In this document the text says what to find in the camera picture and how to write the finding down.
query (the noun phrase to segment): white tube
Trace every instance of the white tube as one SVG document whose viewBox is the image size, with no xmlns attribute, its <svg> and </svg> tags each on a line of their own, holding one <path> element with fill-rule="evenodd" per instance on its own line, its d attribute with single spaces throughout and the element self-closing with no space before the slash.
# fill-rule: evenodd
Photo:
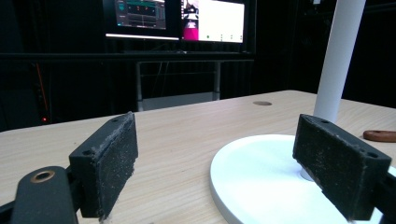
<svg viewBox="0 0 396 224">
<path fill-rule="evenodd" d="M 326 49 L 314 116 L 335 123 L 365 0 L 338 0 Z M 302 169 L 301 176 L 312 181 Z"/>
</svg>

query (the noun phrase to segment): dark background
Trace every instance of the dark background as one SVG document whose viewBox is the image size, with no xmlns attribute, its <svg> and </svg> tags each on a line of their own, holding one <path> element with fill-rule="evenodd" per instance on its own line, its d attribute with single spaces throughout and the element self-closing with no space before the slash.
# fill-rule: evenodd
<svg viewBox="0 0 396 224">
<path fill-rule="evenodd" d="M 317 92 L 335 2 L 257 1 L 257 24 L 250 23 L 248 34 L 255 62 L 222 64 L 221 99 Z M 367 0 L 343 98 L 396 108 L 395 23 L 396 1 Z M 2 0 L 0 53 L 235 50 L 227 44 L 109 40 L 103 24 L 98 0 Z M 143 94 L 211 91 L 213 69 L 213 63 L 146 64 Z M 136 111 L 134 84 L 131 62 L 0 62 L 0 131 Z"/>
</svg>

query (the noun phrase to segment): brown object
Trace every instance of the brown object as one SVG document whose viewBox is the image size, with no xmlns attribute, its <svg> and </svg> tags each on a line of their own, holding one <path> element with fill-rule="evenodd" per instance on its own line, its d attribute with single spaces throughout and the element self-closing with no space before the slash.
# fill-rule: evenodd
<svg viewBox="0 0 396 224">
<path fill-rule="evenodd" d="M 363 138 L 375 142 L 396 143 L 396 132 L 368 130 L 363 133 Z"/>
</svg>

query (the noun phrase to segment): television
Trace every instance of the television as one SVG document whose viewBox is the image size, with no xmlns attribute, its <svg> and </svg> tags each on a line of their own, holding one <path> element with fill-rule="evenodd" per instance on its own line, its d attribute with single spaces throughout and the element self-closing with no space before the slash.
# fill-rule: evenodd
<svg viewBox="0 0 396 224">
<path fill-rule="evenodd" d="M 103 0 L 106 37 L 179 40 L 180 0 Z"/>
<path fill-rule="evenodd" d="M 246 9 L 243 1 L 180 1 L 182 40 L 244 42 Z"/>
</svg>

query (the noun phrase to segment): table top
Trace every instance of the table top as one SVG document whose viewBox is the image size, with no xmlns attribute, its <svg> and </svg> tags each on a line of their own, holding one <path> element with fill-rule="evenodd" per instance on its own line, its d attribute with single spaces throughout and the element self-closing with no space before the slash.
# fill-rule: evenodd
<svg viewBox="0 0 396 224">
<path fill-rule="evenodd" d="M 110 221 L 226 223 L 209 188 L 216 153 L 242 137 L 294 135 L 299 115 L 312 115 L 315 99 L 311 93 L 279 91 L 135 113 L 139 158 Z M 18 181 L 33 170 L 67 167 L 69 154 L 111 118 L 0 133 L 0 204 L 14 200 Z M 365 130 L 394 131 L 396 109 L 342 100 L 335 123 L 362 139 Z M 395 143 L 365 142 L 396 158 Z M 98 222 L 79 213 L 78 219 Z"/>
</svg>

